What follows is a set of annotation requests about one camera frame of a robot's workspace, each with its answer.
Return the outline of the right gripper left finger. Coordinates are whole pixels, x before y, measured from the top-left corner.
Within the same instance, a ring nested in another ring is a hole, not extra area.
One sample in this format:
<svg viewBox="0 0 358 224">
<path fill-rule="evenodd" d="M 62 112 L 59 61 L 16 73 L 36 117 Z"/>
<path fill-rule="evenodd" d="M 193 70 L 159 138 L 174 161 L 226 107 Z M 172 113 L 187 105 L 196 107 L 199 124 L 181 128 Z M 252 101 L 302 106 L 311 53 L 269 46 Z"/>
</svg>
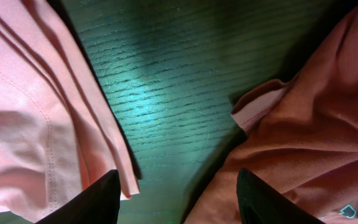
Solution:
<svg viewBox="0 0 358 224">
<path fill-rule="evenodd" d="M 116 224 L 121 185 L 117 170 L 110 170 L 86 190 L 36 224 Z"/>
</svg>

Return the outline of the pink t-shirt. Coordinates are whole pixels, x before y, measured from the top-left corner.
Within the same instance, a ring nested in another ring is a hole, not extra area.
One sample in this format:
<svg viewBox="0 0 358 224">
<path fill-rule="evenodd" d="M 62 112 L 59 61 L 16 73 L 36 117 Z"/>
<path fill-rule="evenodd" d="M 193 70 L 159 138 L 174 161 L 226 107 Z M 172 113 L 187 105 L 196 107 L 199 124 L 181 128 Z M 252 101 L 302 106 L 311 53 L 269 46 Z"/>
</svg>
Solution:
<svg viewBox="0 0 358 224">
<path fill-rule="evenodd" d="M 110 170 L 140 192 L 119 125 L 47 1 L 0 1 L 0 213 L 37 222 Z"/>
</svg>

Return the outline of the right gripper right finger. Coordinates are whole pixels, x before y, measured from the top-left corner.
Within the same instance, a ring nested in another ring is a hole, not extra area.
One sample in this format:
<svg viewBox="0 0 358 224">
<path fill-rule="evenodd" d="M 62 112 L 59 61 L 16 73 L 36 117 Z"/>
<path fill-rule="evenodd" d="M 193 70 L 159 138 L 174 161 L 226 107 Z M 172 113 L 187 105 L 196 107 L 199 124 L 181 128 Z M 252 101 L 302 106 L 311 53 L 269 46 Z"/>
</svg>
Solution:
<svg viewBox="0 0 358 224">
<path fill-rule="evenodd" d="M 248 169 L 239 171 L 236 193 L 242 224 L 323 224 Z"/>
</svg>

